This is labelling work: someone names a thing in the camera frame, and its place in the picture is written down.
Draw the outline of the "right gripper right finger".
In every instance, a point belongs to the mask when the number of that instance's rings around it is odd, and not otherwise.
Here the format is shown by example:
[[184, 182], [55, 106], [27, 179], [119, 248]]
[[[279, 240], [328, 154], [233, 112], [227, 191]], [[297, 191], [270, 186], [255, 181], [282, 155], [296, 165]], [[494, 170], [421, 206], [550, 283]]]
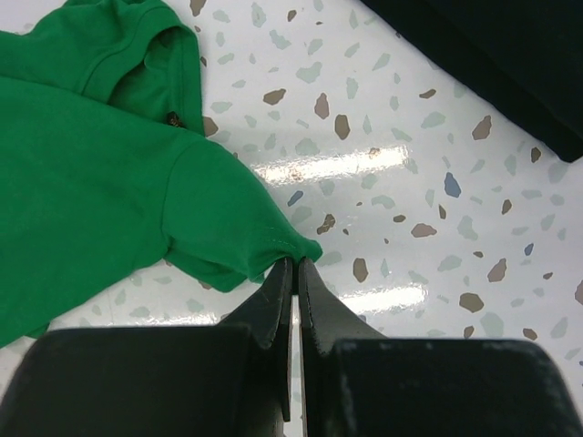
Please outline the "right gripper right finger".
[[298, 267], [308, 436], [579, 436], [555, 363], [521, 340], [389, 338]]

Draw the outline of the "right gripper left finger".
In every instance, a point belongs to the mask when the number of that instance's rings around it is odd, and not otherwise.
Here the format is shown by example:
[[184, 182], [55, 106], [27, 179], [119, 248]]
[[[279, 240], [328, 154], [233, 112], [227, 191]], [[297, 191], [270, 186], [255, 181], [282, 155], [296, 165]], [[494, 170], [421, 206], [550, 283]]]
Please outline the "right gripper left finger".
[[4, 436], [280, 436], [291, 418], [292, 262], [212, 326], [53, 330], [1, 403]]

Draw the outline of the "green t-shirt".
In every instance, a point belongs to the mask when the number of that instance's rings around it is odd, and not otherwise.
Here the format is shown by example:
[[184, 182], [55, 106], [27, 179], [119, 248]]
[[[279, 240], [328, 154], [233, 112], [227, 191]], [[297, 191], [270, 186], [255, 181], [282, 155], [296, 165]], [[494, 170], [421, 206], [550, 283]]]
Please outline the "green t-shirt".
[[68, 1], [1, 34], [1, 342], [161, 260], [228, 292], [321, 246], [209, 140], [195, 34], [161, 1]]

